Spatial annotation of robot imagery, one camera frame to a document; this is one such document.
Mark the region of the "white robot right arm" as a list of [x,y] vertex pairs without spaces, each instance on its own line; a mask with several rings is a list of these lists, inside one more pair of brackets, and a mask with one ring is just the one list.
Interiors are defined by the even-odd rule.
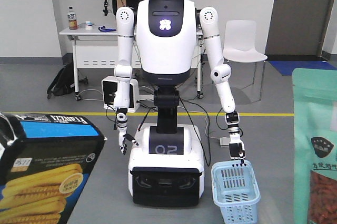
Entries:
[[245,148],[240,137],[239,121],[236,104],[229,85],[231,67],[224,62],[219,31],[219,16],[215,8],[205,7],[199,14],[200,25],[205,41],[207,58],[211,69],[210,77],[215,84],[225,121],[229,132],[229,151],[232,160],[244,163]]

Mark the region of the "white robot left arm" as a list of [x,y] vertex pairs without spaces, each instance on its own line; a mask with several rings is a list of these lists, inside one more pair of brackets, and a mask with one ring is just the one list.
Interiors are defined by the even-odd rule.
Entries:
[[120,7],[116,12],[118,62],[114,68],[117,80],[117,91],[113,101],[116,111],[118,144],[122,154],[126,154],[127,146],[127,110],[130,105],[130,81],[132,76],[132,49],[134,39],[134,13],[129,7]]

